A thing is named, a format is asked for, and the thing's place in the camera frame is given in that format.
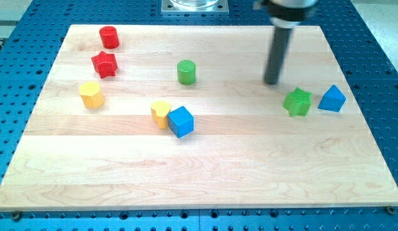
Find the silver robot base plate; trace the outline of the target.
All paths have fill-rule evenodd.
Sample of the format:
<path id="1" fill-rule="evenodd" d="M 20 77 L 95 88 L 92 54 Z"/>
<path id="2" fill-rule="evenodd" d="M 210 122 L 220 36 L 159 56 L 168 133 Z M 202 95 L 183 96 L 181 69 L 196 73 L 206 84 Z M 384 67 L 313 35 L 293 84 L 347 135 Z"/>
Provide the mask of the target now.
<path id="1" fill-rule="evenodd" d="M 228 0 L 161 0 L 162 15 L 229 13 Z"/>

